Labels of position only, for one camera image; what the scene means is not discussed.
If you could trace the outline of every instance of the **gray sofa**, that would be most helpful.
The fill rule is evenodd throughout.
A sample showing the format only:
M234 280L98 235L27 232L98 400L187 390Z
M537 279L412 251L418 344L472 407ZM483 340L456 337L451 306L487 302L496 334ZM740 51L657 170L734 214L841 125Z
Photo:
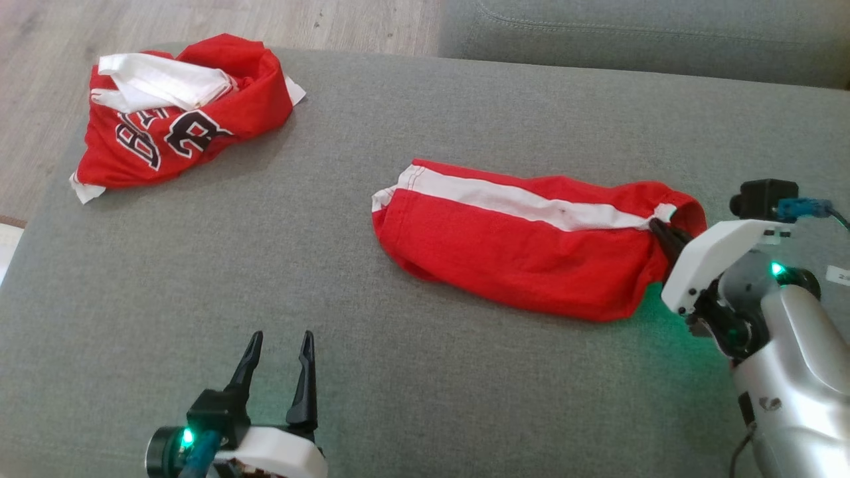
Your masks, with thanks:
M172 46L171 50L180 50ZM592 324L404 273L370 196L415 156L600 185L666 182L730 219L746 179L850 211L850 94L633 71L277 50L309 92L286 125L156 187L83 206L82 130L0 287L0 475L145 475L179 424L266 346L249 413L280 422L315 333L331 477L716 478L744 433L728 365L665 311ZM778 249L823 275L847 233ZM850 336L844 287L824 305ZM757 476L745 454L739 476Z
M847 0L443 0L440 56L845 88Z

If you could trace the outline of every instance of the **white fabric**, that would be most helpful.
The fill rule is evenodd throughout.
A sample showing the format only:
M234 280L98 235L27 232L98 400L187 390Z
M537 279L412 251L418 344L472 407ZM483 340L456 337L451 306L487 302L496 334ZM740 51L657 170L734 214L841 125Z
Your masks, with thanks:
M625 228L645 230L649 228L652 218L670 222L670 217L676 212L676 206L662 203L655 208L651 216L644 218L624 213L610 204L546 199L515 186L498 185L483 179L447 176L415 165L410 165L399 176L396 185L380 190L372 196L372 212L387 207L396 189L440 197L529 221L543 221L566 232Z
M77 173L71 175L68 180L71 182L71 188L76 192L76 197L79 198L80 202L85 204L86 202L91 201L95 197L99 197L106 191L104 186L97 185L87 185L83 184L77 179Z
M122 113L167 106L196 110L236 88L224 71L144 53L101 56L98 73L109 75L118 89L93 88L92 101ZM293 106L306 95L290 77L286 89Z
M12 255L18 247L20 236L23 233L24 230L21 228L0 224L0 284L3 284L6 270L9 269L9 264L12 263Z

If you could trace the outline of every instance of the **label sticker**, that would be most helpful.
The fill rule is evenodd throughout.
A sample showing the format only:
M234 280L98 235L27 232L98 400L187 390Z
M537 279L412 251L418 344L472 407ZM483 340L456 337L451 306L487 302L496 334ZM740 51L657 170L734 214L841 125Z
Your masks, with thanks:
M830 265L826 268L826 280L836 284L850 286L850 270L844 270Z

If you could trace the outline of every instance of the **wooden floor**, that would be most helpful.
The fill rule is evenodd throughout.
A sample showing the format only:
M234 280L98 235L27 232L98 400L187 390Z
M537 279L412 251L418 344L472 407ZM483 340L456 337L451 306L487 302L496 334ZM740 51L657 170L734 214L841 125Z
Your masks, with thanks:
M228 32L289 48L432 55L439 1L0 0L0 215L31 218L88 117L89 68L102 54Z

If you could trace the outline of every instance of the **blue cable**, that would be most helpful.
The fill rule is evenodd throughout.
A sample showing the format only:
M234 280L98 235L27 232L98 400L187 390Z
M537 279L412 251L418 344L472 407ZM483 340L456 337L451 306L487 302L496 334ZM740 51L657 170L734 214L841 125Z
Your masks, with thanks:
M795 197L780 199L776 208L779 220L797 220L798 218L828 218L832 215L832 201L813 199L812 197Z
M195 441L195 446L186 459L186 466L178 478L206 478L220 447L220 433L212 430L204 432L201 438Z

